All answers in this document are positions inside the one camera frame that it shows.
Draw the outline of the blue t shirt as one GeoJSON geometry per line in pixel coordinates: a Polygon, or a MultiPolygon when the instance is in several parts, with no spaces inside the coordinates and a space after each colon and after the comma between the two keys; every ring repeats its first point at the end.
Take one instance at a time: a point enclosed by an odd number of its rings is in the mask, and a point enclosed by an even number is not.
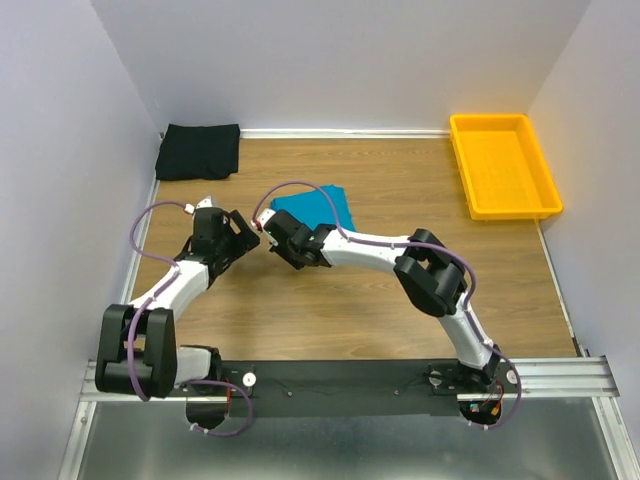
{"type": "Polygon", "coordinates": [[[270,208],[274,211],[287,211],[311,230],[320,224],[340,224],[345,230],[356,231],[345,190],[336,185],[323,185],[322,190],[335,207],[338,221],[335,221],[329,201],[317,190],[275,197],[270,203],[270,208]]]}

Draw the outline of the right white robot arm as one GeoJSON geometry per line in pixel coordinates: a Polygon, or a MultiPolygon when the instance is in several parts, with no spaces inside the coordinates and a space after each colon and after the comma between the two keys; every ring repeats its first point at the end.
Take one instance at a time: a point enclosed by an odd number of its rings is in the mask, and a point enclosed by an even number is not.
{"type": "Polygon", "coordinates": [[[304,267],[356,266],[396,277],[410,303],[436,318],[457,354],[452,374],[459,388],[480,392],[496,380],[500,356],[470,302],[471,272],[428,230],[385,237],[320,224],[312,229],[285,210],[264,209],[254,221],[270,250],[300,270],[304,267]]]}

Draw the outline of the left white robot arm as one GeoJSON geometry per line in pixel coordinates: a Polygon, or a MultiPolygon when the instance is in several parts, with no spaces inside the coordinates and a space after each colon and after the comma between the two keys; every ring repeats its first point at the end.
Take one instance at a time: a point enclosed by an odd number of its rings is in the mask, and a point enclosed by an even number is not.
{"type": "Polygon", "coordinates": [[[112,304],[103,314],[95,385],[103,393],[130,394],[147,401],[165,398],[189,384],[201,395],[222,380],[219,351],[176,342],[175,324],[189,304],[206,292],[232,263],[260,239],[233,210],[193,209],[193,233],[169,271],[148,292],[128,304],[112,304]]]}

